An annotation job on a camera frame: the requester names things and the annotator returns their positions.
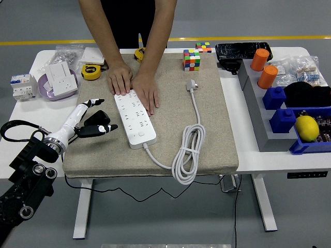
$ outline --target tape measure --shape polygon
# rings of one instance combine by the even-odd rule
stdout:
[[[134,52],[134,59],[139,63],[141,63],[141,61],[143,60],[145,49],[146,48],[139,48]]]
[[[82,68],[82,77],[86,80],[95,80],[101,76],[101,66],[85,65]]]

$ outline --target rubik's cube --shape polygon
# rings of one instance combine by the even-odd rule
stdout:
[[[201,42],[195,45],[195,49],[198,49],[199,53],[211,53],[212,47],[209,42]]]
[[[200,53],[197,49],[188,49],[183,52],[184,71],[198,71],[200,69]]]

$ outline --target beige felt mat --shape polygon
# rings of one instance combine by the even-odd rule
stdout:
[[[184,127],[197,123],[191,96],[186,90],[186,82],[194,79],[199,85],[194,96],[201,124],[206,128],[198,174],[232,173],[238,168],[238,156],[214,54],[201,54],[200,70],[190,72],[183,71],[182,56],[181,53],[164,54],[157,71],[160,108],[151,117],[157,143],[149,149],[160,163],[172,165],[182,143]],[[123,58],[135,74],[140,64],[131,54],[124,54]],[[82,82],[77,104],[93,98],[105,99],[105,102],[89,108],[81,123],[96,111],[103,110],[118,129],[100,137],[77,139],[70,144],[63,165],[68,177],[171,175],[170,170],[154,164],[143,148],[130,148],[106,82],[106,72],[98,80]]]

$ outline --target orange cylinder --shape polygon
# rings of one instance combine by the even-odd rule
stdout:
[[[270,88],[272,86],[277,74],[278,74],[277,67],[275,67],[275,66],[264,67],[261,77],[258,81],[258,86],[261,89]]]
[[[263,48],[257,49],[250,68],[254,71],[262,71],[265,63],[267,63],[269,54],[268,50]]]

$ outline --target yellow lemon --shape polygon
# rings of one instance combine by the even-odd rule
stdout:
[[[300,138],[306,142],[313,142],[320,133],[319,125],[308,115],[299,116],[296,119],[295,128]]]

